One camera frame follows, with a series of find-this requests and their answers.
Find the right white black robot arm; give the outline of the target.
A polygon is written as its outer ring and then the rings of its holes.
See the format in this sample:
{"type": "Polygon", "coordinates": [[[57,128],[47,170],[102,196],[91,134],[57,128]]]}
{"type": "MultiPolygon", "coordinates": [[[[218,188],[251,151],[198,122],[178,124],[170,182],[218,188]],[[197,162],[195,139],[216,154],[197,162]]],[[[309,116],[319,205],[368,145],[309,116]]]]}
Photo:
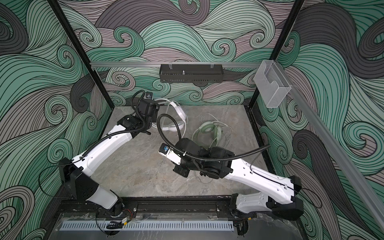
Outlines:
{"type": "Polygon", "coordinates": [[[297,197],[302,189],[297,176],[280,177],[264,171],[221,147],[204,149],[187,138],[176,147],[163,145],[159,152],[175,164],[174,172],[187,177],[190,171],[198,171],[211,179],[227,179],[257,190],[255,194],[234,194],[233,215],[255,212],[295,221],[304,213],[304,202],[297,197]]]}

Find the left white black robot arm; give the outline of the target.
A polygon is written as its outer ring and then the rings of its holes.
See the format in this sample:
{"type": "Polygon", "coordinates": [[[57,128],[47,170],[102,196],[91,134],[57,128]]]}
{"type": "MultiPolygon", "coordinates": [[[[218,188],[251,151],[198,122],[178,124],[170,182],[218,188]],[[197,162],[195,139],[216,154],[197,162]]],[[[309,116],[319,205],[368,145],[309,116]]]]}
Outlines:
{"type": "Polygon", "coordinates": [[[71,160],[63,158],[59,163],[63,186],[78,201],[88,201],[109,211],[111,216],[121,215],[123,200],[91,178],[96,169],[118,148],[132,140],[139,133],[146,133],[151,123],[157,119],[160,105],[152,99],[141,99],[134,115],[126,115],[96,143],[84,153],[71,160]]]}

